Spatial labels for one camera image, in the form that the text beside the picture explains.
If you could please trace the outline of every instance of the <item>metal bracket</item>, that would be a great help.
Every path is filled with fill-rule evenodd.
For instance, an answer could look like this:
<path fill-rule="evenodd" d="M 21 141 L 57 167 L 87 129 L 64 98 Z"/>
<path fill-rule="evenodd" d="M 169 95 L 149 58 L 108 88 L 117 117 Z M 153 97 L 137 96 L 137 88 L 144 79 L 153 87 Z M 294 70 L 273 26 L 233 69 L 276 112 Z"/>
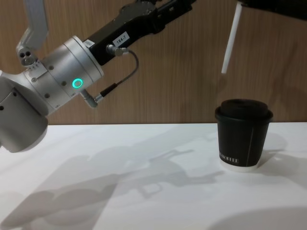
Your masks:
<path fill-rule="evenodd" d="M 24 0 L 28 18 L 28 28 L 16 47 L 21 64 L 27 68 L 37 62 L 33 51 L 41 48 L 48 35 L 48 24 L 44 0 Z"/>

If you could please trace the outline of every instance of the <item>black cup lid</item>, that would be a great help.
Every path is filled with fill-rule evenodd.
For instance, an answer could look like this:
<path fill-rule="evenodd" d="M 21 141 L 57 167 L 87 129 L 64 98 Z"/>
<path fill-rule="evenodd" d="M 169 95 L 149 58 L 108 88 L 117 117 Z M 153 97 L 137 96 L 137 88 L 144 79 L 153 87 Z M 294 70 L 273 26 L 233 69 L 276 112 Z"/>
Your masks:
<path fill-rule="evenodd" d="M 232 99 L 224 101 L 220 108 L 224 116 L 235 119 L 265 119 L 268 117 L 268 106 L 259 101 L 247 99 Z"/>

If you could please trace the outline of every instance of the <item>white rod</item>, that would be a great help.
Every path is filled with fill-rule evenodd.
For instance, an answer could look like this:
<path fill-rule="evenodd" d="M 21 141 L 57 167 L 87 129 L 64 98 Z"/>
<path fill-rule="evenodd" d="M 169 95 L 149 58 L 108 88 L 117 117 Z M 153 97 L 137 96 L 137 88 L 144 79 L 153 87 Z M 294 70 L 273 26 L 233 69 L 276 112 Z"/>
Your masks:
<path fill-rule="evenodd" d="M 227 73 L 230 57 L 231 57 L 232 50 L 233 50 L 234 43 L 235 43 L 236 31 L 238 29 L 241 12 L 242 12 L 242 3 L 238 1 L 237 5 L 236 5 L 236 13 L 235 13 L 234 21 L 232 23 L 232 28 L 231 28 L 231 32 L 230 32 L 230 36 L 229 36 L 229 40 L 228 40 L 228 45 L 227 45 L 227 49 L 226 49 L 226 53 L 225 53 L 225 57 L 224 57 L 222 74 Z"/>

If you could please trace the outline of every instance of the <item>white tabletop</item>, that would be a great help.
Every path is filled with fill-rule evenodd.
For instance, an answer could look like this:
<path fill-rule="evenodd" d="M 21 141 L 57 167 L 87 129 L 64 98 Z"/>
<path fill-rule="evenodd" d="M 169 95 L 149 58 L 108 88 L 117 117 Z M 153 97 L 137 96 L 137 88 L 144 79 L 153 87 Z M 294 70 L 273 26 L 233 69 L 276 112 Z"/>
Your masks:
<path fill-rule="evenodd" d="M 216 124 L 50 126 L 0 149 L 0 229 L 305 230 L 307 123 L 270 124 L 262 166 L 219 163 Z"/>

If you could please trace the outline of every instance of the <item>cable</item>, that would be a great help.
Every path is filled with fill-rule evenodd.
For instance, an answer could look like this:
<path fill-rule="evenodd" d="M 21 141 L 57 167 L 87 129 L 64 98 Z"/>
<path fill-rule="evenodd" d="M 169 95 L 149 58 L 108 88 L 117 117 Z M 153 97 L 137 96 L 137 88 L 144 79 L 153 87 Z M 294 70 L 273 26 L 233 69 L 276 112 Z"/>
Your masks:
<path fill-rule="evenodd" d="M 125 81 L 127 81 L 129 78 L 131 78 L 139 69 L 139 66 L 140 66 L 140 62 L 139 62 L 139 58 L 138 56 L 132 51 L 132 50 L 129 50 L 129 49 L 126 49 L 124 48 L 125 50 L 127 50 L 127 52 L 129 54 L 132 54 L 134 59 L 135 59 L 135 64 L 136 64 L 136 67 L 135 69 L 131 72 L 131 74 L 129 74 L 128 76 L 126 76 L 124 79 L 120 80 L 118 83 L 113 83 L 112 85 L 110 85 L 109 87 L 107 87 L 106 89 L 102 90 L 100 92 L 100 94 L 94 99 L 97 103 L 99 101 L 101 101 L 105 96 L 107 96 L 109 93 L 111 93 L 115 88 L 117 88 L 120 84 L 124 83 Z"/>

